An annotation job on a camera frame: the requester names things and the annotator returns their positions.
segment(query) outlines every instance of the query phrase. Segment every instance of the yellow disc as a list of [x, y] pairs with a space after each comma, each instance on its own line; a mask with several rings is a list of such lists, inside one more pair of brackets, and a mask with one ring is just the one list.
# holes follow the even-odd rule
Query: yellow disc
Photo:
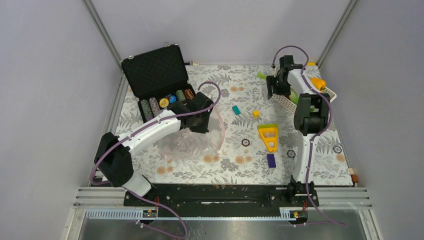
[[162, 98], [160, 101], [159, 101], [159, 106], [161, 107], [161, 108], [166, 108], [166, 107], [168, 107], [168, 105], [170, 104], [170, 101], [168, 101], [168, 99], [166, 99], [166, 98]]

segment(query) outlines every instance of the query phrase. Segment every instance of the blue block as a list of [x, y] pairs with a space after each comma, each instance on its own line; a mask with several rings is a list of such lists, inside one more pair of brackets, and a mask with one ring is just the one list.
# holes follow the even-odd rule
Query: blue block
[[235, 115], [241, 114], [239, 108], [237, 106], [232, 106], [232, 110], [234, 111]]
[[270, 153], [266, 155], [266, 159], [268, 160], [268, 168], [275, 169], [276, 166], [276, 158], [274, 157], [274, 154]]

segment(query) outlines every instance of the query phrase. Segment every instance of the floral tablecloth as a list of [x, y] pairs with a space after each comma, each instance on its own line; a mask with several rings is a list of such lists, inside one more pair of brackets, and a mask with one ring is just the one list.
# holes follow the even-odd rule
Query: floral tablecloth
[[[224, 122], [225, 139], [219, 156], [166, 160], [158, 145], [153, 144], [133, 156], [134, 170], [153, 183], [287, 184], [296, 164], [296, 156], [290, 157], [288, 153], [297, 152], [297, 133], [293, 115], [275, 100], [267, 100], [265, 80], [256, 77], [258, 72], [270, 75], [271, 67], [190, 65], [186, 69], [189, 83], [195, 90], [204, 81], [213, 81], [221, 88], [221, 100], [216, 108]], [[320, 77], [316, 66], [308, 66], [306, 73], [310, 77]], [[203, 86], [201, 91], [213, 100], [218, 95], [212, 85]], [[234, 114], [234, 105], [240, 109], [240, 115]], [[260, 117], [252, 116], [254, 110], [260, 111]], [[128, 87], [116, 133], [127, 132], [142, 124], [137, 100]], [[274, 153], [276, 168], [268, 168], [268, 151], [257, 130], [257, 125], [261, 124], [278, 124], [278, 149]], [[242, 146], [242, 139], [249, 139], [250, 145]], [[321, 135], [315, 161], [312, 174], [316, 185], [352, 185], [334, 123]]]

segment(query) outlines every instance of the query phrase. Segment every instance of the purple sponge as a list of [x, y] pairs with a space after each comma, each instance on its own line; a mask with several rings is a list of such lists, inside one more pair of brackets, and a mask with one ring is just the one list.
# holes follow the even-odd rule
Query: purple sponge
[[270, 153], [266, 155], [266, 159], [268, 160], [268, 168], [275, 169], [276, 166], [276, 158], [274, 157], [274, 154]]

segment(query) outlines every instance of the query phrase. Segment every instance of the gray floor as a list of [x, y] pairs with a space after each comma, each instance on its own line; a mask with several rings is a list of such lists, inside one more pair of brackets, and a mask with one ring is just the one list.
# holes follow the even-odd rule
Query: gray floor
[[[334, 224], [307, 227], [286, 227], [282, 221], [187, 221], [188, 240], [361, 240], [367, 239], [361, 219], [354, 210], [325, 211], [337, 221], [348, 224], [342, 227]], [[308, 222], [324, 220], [316, 211], [309, 211]], [[86, 219], [79, 240], [170, 240], [162, 233], [143, 228], [132, 220]], [[183, 235], [179, 221], [155, 221], [152, 226], [173, 234]]]

